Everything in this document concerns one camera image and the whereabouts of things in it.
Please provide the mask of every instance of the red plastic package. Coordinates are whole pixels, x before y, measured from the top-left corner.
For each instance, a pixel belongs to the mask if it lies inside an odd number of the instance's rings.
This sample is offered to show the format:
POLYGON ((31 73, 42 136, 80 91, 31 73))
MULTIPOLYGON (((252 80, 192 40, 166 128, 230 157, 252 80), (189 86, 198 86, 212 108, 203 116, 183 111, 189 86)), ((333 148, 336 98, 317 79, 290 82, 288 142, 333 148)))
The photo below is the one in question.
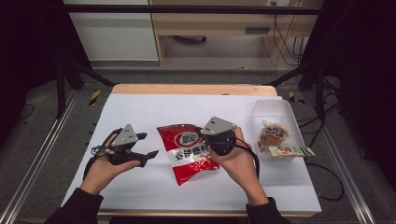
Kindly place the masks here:
POLYGON ((175 124, 157 128, 163 139, 176 181, 182 185, 203 170, 218 170, 192 124, 175 124))

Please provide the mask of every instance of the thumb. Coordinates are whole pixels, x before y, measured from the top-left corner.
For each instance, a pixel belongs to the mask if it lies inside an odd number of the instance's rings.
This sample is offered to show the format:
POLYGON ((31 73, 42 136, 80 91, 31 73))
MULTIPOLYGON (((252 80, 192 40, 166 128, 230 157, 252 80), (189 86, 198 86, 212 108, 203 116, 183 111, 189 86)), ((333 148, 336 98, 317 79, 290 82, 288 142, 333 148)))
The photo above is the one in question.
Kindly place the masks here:
POLYGON ((123 164, 117 165, 117 171, 119 174, 121 174, 121 173, 124 173, 125 171, 129 171, 139 165, 140 165, 140 161, 127 161, 123 164))

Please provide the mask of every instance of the person's left hand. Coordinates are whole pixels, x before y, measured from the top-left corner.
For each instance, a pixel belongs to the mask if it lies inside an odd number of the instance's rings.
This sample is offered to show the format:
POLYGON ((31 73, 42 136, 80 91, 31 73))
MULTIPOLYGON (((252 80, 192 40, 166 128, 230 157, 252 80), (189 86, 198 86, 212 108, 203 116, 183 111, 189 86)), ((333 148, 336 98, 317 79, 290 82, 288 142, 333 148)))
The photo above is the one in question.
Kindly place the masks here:
MULTIPOLYGON (((116 134, 113 134, 113 136, 110 137, 106 142, 106 147, 110 145, 116 136, 116 134)), ((140 161, 127 161, 120 165, 113 165, 108 160, 107 153, 102 152, 92 164, 79 188, 92 195, 99 195, 102 189, 104 189, 117 175, 131 170, 138 165, 140 165, 140 161)))

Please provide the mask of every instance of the yellow and black tape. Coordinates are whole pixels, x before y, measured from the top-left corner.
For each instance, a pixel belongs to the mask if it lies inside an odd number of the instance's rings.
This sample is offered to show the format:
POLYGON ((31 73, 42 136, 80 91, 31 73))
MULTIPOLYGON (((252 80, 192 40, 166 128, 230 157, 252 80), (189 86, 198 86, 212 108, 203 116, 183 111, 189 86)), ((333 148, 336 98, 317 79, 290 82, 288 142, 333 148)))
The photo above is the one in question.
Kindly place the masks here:
POLYGON ((96 100, 98 99, 98 97, 99 97, 99 94, 100 94, 100 91, 95 91, 94 93, 93 93, 93 95, 92 95, 92 98, 91 98, 91 100, 90 100, 90 104, 89 105, 95 105, 95 103, 96 103, 96 100))
POLYGON ((305 101, 304 101, 304 100, 297 100, 297 99, 294 97, 294 93, 293 93, 292 91, 289 91, 289 101, 290 101, 290 102, 298 103, 298 104, 300 104, 300 105, 305 105, 305 101))

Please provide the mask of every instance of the black long-sleeve shirt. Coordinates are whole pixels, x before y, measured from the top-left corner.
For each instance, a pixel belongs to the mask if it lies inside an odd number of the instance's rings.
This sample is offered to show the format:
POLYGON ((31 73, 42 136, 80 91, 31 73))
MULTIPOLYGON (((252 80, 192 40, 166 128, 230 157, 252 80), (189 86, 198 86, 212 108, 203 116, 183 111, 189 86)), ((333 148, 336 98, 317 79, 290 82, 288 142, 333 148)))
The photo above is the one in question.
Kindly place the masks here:
MULTIPOLYGON (((95 196, 82 189, 75 189, 63 207, 58 208, 45 224, 97 224, 97 213, 102 203, 101 195, 95 196)), ((267 204, 246 205, 249 224, 290 224, 276 208, 276 202, 269 198, 267 204)))

